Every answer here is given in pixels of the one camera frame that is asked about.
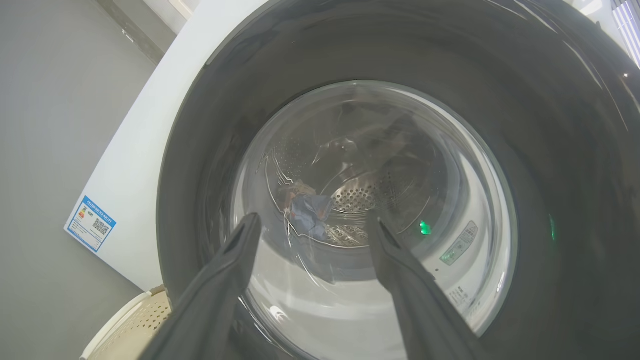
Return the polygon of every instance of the label sticker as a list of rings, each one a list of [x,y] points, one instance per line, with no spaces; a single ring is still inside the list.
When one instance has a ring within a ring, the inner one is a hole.
[[[476,239],[476,235],[478,234],[478,226],[473,221],[470,221],[465,230],[460,234],[458,239],[451,245],[449,250],[447,250],[442,256],[440,256],[440,260],[451,266],[462,256],[462,254],[467,251],[467,249],[471,246],[471,244]]]
[[[85,196],[67,230],[94,252],[98,252],[115,226],[115,220]]]
[[[469,301],[469,294],[466,293],[461,286],[458,286],[453,289],[453,291],[449,292],[449,301],[451,301],[451,304],[455,307],[460,308],[461,306],[466,305]]]

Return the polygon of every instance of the washing machine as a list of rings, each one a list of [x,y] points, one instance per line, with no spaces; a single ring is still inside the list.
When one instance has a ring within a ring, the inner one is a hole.
[[[636,359],[640,71],[609,7],[204,2],[65,228],[176,306],[257,213],[242,358],[406,358],[376,211],[489,358]]]

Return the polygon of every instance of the qr code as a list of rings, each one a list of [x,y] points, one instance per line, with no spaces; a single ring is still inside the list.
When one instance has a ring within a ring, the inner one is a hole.
[[[100,234],[105,235],[107,231],[109,231],[109,227],[104,224],[99,218],[95,219],[93,223],[93,228],[100,231]]]

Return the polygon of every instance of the laundry basket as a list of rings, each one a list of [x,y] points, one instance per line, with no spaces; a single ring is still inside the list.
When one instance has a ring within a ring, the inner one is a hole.
[[[164,286],[138,295],[102,327],[80,360],[137,359],[170,313]]]

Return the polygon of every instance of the warning sticker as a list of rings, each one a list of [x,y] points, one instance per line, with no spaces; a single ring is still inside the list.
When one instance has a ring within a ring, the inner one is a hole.
[[[98,252],[115,226],[115,220],[85,196],[67,230],[94,252]]]
[[[458,239],[449,247],[449,250],[440,256],[440,260],[449,266],[453,265],[471,246],[477,234],[478,226],[473,221],[470,221]]]

